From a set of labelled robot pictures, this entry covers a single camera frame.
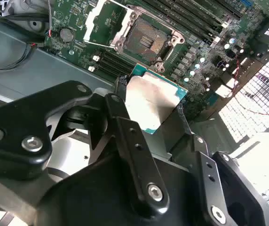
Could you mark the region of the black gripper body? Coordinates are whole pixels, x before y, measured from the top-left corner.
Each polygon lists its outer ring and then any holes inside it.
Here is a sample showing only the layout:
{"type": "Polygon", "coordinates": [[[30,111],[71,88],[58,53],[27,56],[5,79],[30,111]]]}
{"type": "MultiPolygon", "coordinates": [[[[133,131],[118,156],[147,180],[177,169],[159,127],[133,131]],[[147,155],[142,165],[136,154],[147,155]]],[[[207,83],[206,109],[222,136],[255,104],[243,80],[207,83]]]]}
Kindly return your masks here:
{"type": "Polygon", "coordinates": [[[38,226],[203,226],[208,224],[202,153],[189,169],[150,152],[111,154],[52,187],[40,203],[38,226]]]}

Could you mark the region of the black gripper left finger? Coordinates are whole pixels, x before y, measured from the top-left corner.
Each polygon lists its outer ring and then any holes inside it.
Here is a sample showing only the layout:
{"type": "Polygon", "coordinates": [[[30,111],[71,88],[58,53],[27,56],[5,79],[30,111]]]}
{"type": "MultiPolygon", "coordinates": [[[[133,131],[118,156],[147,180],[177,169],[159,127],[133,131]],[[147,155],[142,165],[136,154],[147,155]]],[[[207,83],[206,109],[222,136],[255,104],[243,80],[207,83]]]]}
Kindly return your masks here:
{"type": "Polygon", "coordinates": [[[116,94],[100,96],[66,81],[0,106],[0,176],[30,179],[47,166],[52,143],[84,126],[98,145],[114,138],[131,204],[141,214],[164,214],[169,195],[137,122],[116,94]]]}

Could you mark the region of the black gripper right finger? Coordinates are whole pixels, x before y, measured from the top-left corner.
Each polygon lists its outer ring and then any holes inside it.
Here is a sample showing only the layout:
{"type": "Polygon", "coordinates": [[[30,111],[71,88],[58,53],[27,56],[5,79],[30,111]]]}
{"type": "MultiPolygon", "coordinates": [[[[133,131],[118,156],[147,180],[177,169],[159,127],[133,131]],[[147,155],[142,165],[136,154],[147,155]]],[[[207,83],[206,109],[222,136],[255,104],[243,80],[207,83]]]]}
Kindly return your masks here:
{"type": "Polygon", "coordinates": [[[176,163],[189,170],[203,226],[269,226],[269,205],[223,152],[211,155],[203,138],[194,134],[183,104],[176,107],[182,137],[176,144],[176,163]]]}

